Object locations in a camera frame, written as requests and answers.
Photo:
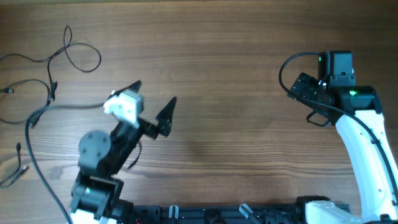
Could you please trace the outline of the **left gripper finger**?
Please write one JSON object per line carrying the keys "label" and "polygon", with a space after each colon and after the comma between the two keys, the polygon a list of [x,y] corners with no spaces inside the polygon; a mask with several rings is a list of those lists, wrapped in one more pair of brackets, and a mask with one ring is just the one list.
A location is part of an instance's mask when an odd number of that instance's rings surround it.
{"label": "left gripper finger", "polygon": [[122,88],[120,90],[113,90],[111,92],[111,95],[119,95],[124,90],[131,90],[131,91],[137,93],[139,91],[139,89],[141,88],[141,85],[142,85],[142,82],[140,80],[138,80],[125,88]]}
{"label": "left gripper finger", "polygon": [[167,137],[172,129],[172,118],[175,109],[175,105],[177,102],[177,97],[173,97],[165,107],[158,113],[155,117],[158,121],[157,127],[159,133],[165,137]]}

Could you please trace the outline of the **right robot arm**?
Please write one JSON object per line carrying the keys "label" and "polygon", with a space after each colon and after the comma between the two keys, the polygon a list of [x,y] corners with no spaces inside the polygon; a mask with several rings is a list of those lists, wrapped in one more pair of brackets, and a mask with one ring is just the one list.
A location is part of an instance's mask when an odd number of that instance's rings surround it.
{"label": "right robot arm", "polygon": [[287,96],[320,114],[333,125],[348,152],[361,199],[361,216],[326,200],[304,204],[305,223],[397,223],[397,163],[386,136],[383,109],[372,86],[358,86],[349,50],[313,52],[318,76],[301,73],[281,87]]}

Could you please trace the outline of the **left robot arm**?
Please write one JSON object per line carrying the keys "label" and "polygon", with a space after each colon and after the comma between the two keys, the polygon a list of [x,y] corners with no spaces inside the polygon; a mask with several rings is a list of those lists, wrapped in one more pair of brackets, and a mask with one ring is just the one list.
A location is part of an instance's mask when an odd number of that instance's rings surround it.
{"label": "left robot arm", "polygon": [[133,150],[142,146],[141,137],[170,134],[177,102],[172,98],[155,117],[157,124],[152,124],[139,116],[144,110],[140,87],[136,81],[112,91],[103,108],[118,124],[110,133],[90,131],[80,139],[80,170],[71,192],[72,223],[133,223],[134,204],[119,198],[124,182],[115,175]]}

